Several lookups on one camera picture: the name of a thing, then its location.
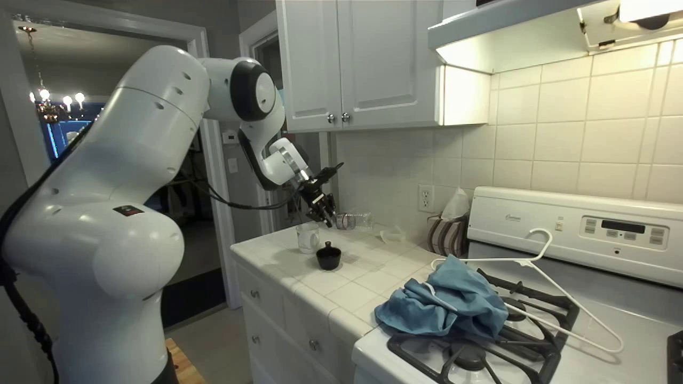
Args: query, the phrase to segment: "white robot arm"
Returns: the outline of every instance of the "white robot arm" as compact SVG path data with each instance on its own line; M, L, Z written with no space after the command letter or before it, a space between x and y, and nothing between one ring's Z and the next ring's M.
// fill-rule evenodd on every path
M254 59L148 51L95 123L0 221L0 284L10 293L13 271L22 271L56 295L54 356L65 384L170 377L159 291L180 267L183 238L172 220L143 203L178 174L202 118L243 122L261 182L296 183L319 218L333 221L333 200L320 186L335 169L312 176L279 137L281 101Z

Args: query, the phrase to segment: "wire hanger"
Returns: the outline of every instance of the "wire hanger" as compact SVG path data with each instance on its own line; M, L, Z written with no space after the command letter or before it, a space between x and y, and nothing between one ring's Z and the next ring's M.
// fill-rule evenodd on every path
M523 314L528 317L533 317L533 320L555 328L558 333L564 333L567 336L580 339L580 341L584 341L584 343L589 343L589 345L594 345L594 347L598 347L602 351L608 351L608 353L624 351L625 343L624 343L624 339L622 339L622 335L616 330L613 330L608 325L605 325L591 310L586 310L579 298L574 298L565 288L562 288L549 273L544 273L540 267L536 267L536 261L540 261L546 254L546 250L551 248L552 233L546 230L546 228L530 228L528 236L531 236L533 233L546 234L546 244L540 248L540 251L533 259L465 259L464 262L468 262L468 264L470 262L516 262L520 267L533 268L549 284L552 284L562 295L565 295L577 308L580 308L580 312L584 312L591 320L596 320L610 336L614 336L619 345L616 347L607 347L607 345L602 345L602 343L598 343L594 339L586 339L586 336L582 336L582 335L579 335L574 330L567 330L567 328L564 328L560 325L552 325L552 321L544 320L544 317L536 316L536 314L530 314L526 310L519 310L519 308L505 302L507 310L513 310L516 314Z

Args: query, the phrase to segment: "white stove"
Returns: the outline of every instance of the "white stove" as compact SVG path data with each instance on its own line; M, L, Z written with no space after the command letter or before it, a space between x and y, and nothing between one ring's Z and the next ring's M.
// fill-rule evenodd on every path
M500 296L619 350L619 339L584 310L555 304L565 302L565 295L533 268L476 262L536 254L540 238L530 240L530 228L552 233L549 259L555 261L538 267L624 339L622 351L598 350L523 316L507 316L494 343L376 328L355 347L357 384L683 384L683 207L500 188L473 195L470 262Z

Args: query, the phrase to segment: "range hood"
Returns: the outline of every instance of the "range hood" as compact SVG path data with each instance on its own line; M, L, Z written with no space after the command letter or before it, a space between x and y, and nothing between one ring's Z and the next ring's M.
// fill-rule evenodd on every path
M428 47L451 65L503 72L680 31L680 13L659 30L619 22L619 0L494 0L431 25Z

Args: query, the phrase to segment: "blue towel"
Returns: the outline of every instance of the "blue towel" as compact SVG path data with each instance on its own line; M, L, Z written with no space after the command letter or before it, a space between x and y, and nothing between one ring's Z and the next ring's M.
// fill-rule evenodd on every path
M494 285L465 262L449 256L425 284L409 280L402 291L376 308L376 320L405 335L462 333L495 339L507 317Z

